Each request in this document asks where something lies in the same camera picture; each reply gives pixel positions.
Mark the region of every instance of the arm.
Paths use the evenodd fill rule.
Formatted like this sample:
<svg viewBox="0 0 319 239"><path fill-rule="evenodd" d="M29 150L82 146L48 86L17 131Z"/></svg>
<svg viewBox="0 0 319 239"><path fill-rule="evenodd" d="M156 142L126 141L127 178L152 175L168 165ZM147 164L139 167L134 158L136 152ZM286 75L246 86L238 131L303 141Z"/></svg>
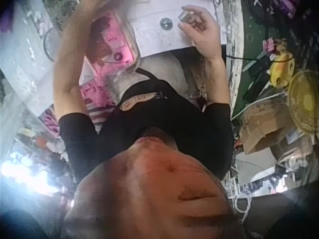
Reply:
<svg viewBox="0 0 319 239"><path fill-rule="evenodd" d="M69 113L87 114L79 79L91 22L102 0L82 0L63 31L53 72L54 108L57 119Z"/></svg>
<svg viewBox="0 0 319 239"><path fill-rule="evenodd" d="M230 104L229 88L226 76L226 67L222 59L220 28L211 14L204 8L198 6L185 6L186 11L192 11L198 24L204 22L204 30L196 26L195 22L190 24L180 22L178 26L188 35L195 47L205 57L206 62L206 92L207 104L222 103Z"/></svg>

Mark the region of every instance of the brown cardboard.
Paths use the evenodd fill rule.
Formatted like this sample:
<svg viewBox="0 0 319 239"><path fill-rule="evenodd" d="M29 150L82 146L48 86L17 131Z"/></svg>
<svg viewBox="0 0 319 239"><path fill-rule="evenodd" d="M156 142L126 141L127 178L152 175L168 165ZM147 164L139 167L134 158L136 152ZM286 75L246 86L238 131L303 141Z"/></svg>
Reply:
<svg viewBox="0 0 319 239"><path fill-rule="evenodd" d="M279 100L265 100L249 107L242 115L239 131L246 154L280 142L293 127L288 106Z"/></svg>

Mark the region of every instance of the yellow object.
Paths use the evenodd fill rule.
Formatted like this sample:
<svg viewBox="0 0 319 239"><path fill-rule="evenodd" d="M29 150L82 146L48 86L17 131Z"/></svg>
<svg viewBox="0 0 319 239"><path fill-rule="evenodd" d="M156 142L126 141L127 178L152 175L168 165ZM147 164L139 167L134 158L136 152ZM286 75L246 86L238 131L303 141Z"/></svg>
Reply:
<svg viewBox="0 0 319 239"><path fill-rule="evenodd" d="M300 71L290 83L288 106L298 128L305 133L319 130L319 74L313 71Z"/></svg>
<svg viewBox="0 0 319 239"><path fill-rule="evenodd" d="M275 61L286 61L293 57L291 53L282 53L275 58ZM271 78L270 83L276 88L287 86L295 71L295 59L287 62L274 62L270 67Z"/></svg>

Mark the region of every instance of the man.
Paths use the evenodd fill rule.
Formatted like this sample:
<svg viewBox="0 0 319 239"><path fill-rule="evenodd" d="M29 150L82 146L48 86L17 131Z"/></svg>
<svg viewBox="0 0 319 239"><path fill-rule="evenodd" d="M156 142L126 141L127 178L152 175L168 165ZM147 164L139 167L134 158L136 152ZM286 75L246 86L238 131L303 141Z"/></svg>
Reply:
<svg viewBox="0 0 319 239"><path fill-rule="evenodd" d="M206 29L178 25L206 60L205 112L146 73L151 79L125 91L97 135L78 81L101 2L81 1L55 64L55 111L79 182L64 232L74 238L225 236L238 224L219 181L230 167L233 135L218 24L207 10L186 6Z"/></svg>

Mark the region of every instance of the man's right hand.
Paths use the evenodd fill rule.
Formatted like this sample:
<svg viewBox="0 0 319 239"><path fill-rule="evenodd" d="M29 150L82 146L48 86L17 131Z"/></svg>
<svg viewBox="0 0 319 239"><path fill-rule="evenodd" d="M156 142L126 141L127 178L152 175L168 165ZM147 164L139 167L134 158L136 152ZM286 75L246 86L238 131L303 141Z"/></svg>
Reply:
<svg viewBox="0 0 319 239"><path fill-rule="evenodd" d="M80 0L80 5L86 10L96 12L111 0Z"/></svg>
<svg viewBox="0 0 319 239"><path fill-rule="evenodd" d="M213 62L221 59L221 43L220 43L220 27L214 20L212 15L205 9L199 6L183 6L183 10L192 11L199 16L200 21L206 24L206 29L201 31L198 28L192 27L190 24L180 22L178 27L188 35L195 44L195 47L202 54L206 60Z"/></svg>

